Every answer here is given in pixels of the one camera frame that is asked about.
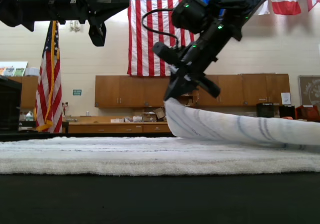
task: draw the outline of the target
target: wooden cupboard door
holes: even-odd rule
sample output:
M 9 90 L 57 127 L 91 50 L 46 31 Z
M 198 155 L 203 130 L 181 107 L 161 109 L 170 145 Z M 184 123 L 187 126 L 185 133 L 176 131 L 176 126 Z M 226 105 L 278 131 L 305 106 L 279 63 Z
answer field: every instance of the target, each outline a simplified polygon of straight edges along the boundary
M 143 126 L 143 132 L 144 133 L 171 133 L 171 130 L 168 124 L 160 124 L 160 125 L 145 124 Z
M 245 74 L 243 76 L 244 103 L 255 106 L 268 102 L 267 79 L 264 74 Z
M 242 106 L 244 100 L 243 78 L 241 75 L 219 75 L 221 106 Z
M 163 107 L 169 82 L 169 77 L 144 78 L 144 106 Z
M 143 133 L 144 128 L 142 125 L 117 125 L 115 133 Z
M 95 77 L 95 107 L 114 108 L 120 105 L 120 76 Z
M 120 107 L 144 107 L 144 78 L 120 77 Z
M 21 108 L 34 109 L 38 89 L 38 76 L 24 76 L 22 78 Z
M 8 77 L 8 79 L 15 81 L 17 83 L 22 83 L 22 76 L 10 76 L 10 77 Z
M 266 76 L 268 102 L 281 106 L 281 93 L 290 93 L 290 80 L 288 74 L 275 74 Z
M 219 86 L 219 76 L 218 75 L 207 75 L 209 80 L 213 81 L 216 85 Z M 197 91 L 195 97 L 195 104 L 197 107 L 213 107 L 219 105 L 219 98 L 214 98 L 208 92 L 206 92 L 201 87 L 198 87 L 199 91 Z
M 114 125 L 69 125 L 71 134 L 116 133 Z

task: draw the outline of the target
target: white towel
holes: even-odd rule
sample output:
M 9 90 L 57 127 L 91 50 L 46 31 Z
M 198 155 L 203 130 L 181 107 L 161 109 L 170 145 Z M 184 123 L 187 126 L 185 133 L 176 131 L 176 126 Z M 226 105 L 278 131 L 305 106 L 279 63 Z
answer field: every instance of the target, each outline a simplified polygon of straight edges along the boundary
M 280 118 L 256 118 L 204 111 L 165 103 L 168 125 L 180 138 L 246 144 L 320 146 L 320 123 Z
M 180 176 L 320 172 L 315 152 L 185 138 L 0 142 L 0 174 Z

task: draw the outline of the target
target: robotic arm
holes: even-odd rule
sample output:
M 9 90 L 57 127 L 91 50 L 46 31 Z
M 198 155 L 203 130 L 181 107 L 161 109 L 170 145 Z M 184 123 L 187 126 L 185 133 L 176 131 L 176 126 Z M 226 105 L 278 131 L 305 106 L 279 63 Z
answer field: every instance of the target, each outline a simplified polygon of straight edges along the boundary
M 35 22 L 79 21 L 90 24 L 93 44 L 103 47 L 107 28 L 105 21 L 127 9 L 129 0 L 0 0 L 0 21 L 9 27 L 23 25 L 31 32 Z
M 158 42 L 153 51 L 170 64 L 171 78 L 164 100 L 177 98 L 202 87 L 214 98 L 220 88 L 206 78 L 204 71 L 231 38 L 242 39 L 242 27 L 267 0 L 183 0 L 172 14 L 176 28 L 200 34 L 200 38 L 187 47 L 169 48 Z M 225 9 L 219 18 L 221 9 Z

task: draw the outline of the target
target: white cinder block wall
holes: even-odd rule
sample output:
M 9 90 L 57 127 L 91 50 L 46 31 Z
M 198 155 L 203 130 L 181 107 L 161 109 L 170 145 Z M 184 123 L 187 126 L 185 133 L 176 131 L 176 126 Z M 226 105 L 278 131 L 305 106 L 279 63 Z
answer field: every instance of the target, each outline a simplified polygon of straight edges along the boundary
M 243 28 L 243 40 L 232 40 L 219 54 L 207 74 L 280 73 L 289 74 L 293 105 L 299 106 L 298 76 L 320 75 L 320 4 L 308 13 L 306 0 L 299 0 L 302 14 L 255 16 Z M 39 68 L 48 31 L 48 22 L 38 22 L 35 32 L 24 27 L 10 28 L 0 23 L 0 62 L 27 61 Z M 63 101 L 69 102 L 69 115 L 125 116 L 128 109 L 95 108 L 96 75 L 126 75 L 129 26 L 127 11 L 106 22 L 105 47 L 95 47 L 88 35 L 60 26 L 60 52 Z M 73 96 L 81 89 L 82 96 Z

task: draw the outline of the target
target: american flag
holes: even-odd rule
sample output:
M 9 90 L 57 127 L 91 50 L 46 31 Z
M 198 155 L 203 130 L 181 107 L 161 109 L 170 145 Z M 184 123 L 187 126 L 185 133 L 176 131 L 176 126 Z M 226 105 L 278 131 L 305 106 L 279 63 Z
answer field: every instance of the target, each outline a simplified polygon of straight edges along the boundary
M 62 112 L 59 24 L 57 21 L 51 21 L 42 54 L 36 92 L 35 119 L 37 130 L 61 133 Z
M 163 42 L 169 47 L 176 45 L 173 37 L 147 31 L 142 25 L 142 17 L 156 9 L 176 7 L 182 0 L 130 0 L 129 17 L 129 68 L 128 75 L 140 77 L 170 76 L 169 65 L 155 55 L 155 43 Z M 171 21 L 172 12 L 158 12 L 146 18 L 151 29 L 176 35 L 180 44 L 188 45 L 195 40 L 194 34 L 184 29 L 176 29 Z

